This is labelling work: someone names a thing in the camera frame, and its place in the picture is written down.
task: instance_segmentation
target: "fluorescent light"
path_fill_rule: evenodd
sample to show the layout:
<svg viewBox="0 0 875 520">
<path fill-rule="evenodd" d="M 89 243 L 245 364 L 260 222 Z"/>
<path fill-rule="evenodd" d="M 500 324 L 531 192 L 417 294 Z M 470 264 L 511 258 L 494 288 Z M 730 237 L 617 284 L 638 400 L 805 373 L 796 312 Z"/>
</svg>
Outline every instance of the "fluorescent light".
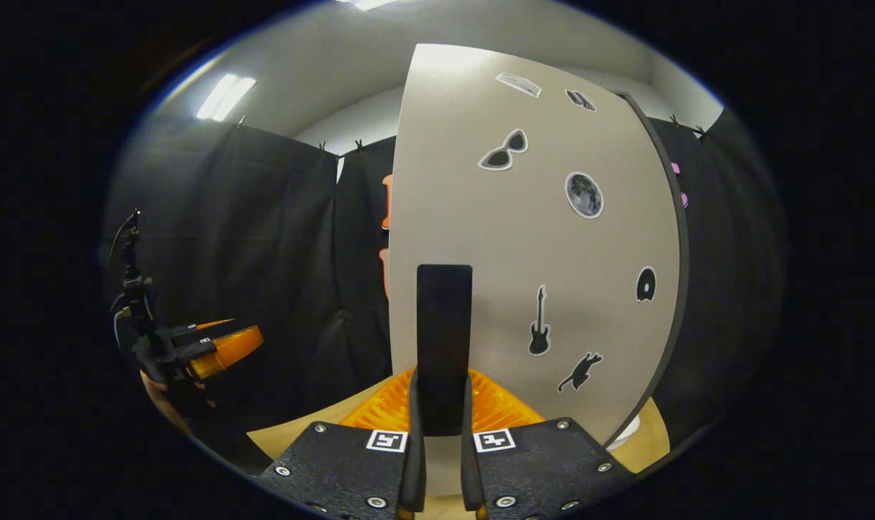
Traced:
<svg viewBox="0 0 875 520">
<path fill-rule="evenodd" d="M 239 79 L 235 74 L 225 74 L 197 112 L 197 118 L 222 121 L 255 83 L 256 80 L 252 78 Z"/>
<path fill-rule="evenodd" d="M 228 116 L 228 113 L 232 111 L 233 106 L 238 105 L 241 98 L 251 90 L 254 83 L 257 83 L 255 79 L 242 78 L 240 82 L 232 87 L 231 92 L 227 93 L 225 99 L 222 99 L 222 102 L 219 103 L 219 108 L 215 109 L 215 114 L 212 114 L 212 118 L 216 121 L 225 119 L 225 116 Z"/>
<path fill-rule="evenodd" d="M 206 102 L 203 103 L 202 108 L 197 112 L 197 118 L 210 118 L 212 112 L 215 112 L 216 106 L 219 106 L 219 102 L 222 101 L 222 98 L 225 97 L 226 93 L 232 89 L 232 85 L 237 81 L 238 76 L 225 74 L 225 78 L 219 80 L 219 83 L 212 89 L 212 92 L 210 92 L 209 97 L 206 98 Z"/>
<path fill-rule="evenodd" d="M 338 0 L 338 2 L 351 4 L 351 6 L 357 7 L 357 9 L 360 9 L 361 11 L 368 11 L 376 9 L 377 7 L 385 6 L 385 4 L 391 4 L 395 2 L 395 0 Z"/>
</svg>

